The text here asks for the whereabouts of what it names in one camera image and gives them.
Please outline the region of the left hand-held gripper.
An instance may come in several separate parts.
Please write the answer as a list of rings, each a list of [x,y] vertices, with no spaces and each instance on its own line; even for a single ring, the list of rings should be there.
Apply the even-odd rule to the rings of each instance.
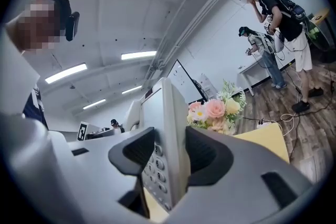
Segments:
[[[100,128],[87,122],[81,122],[77,134],[78,141],[93,140],[96,138],[108,137],[115,135],[114,129]]]

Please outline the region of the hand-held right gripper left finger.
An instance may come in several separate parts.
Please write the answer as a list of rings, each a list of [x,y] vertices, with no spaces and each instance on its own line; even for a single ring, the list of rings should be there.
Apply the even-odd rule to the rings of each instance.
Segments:
[[[145,218],[150,212],[143,190],[142,172],[154,150],[155,130],[153,127],[137,129],[135,134],[114,145],[108,152],[110,163],[123,175],[135,178],[134,187],[118,202]]]

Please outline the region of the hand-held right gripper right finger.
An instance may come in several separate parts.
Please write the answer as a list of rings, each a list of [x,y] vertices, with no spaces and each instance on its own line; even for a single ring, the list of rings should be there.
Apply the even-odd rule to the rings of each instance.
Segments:
[[[191,165],[186,189],[214,185],[229,172],[234,156],[225,144],[191,126],[186,127],[185,138]]]

